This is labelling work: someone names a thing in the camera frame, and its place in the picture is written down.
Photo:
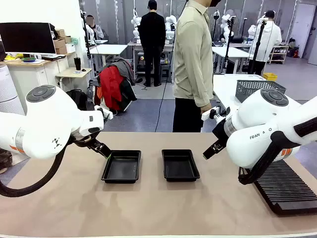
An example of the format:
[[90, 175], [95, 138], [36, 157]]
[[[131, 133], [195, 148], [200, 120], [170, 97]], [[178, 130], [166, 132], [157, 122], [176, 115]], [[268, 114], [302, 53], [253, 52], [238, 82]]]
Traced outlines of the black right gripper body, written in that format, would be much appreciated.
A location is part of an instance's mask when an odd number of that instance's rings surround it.
[[219, 122], [212, 130], [213, 134], [217, 137], [217, 141], [214, 143], [217, 147], [226, 147], [228, 136], [224, 130], [225, 119]]

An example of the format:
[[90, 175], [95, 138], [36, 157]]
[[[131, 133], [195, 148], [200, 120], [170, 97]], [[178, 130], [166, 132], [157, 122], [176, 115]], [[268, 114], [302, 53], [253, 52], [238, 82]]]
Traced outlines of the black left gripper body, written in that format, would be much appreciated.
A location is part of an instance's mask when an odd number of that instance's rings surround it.
[[81, 136], [78, 133], [71, 134], [70, 142], [75, 143], [78, 147], [98, 148], [100, 143], [97, 140], [99, 131], [94, 132], [88, 136]]

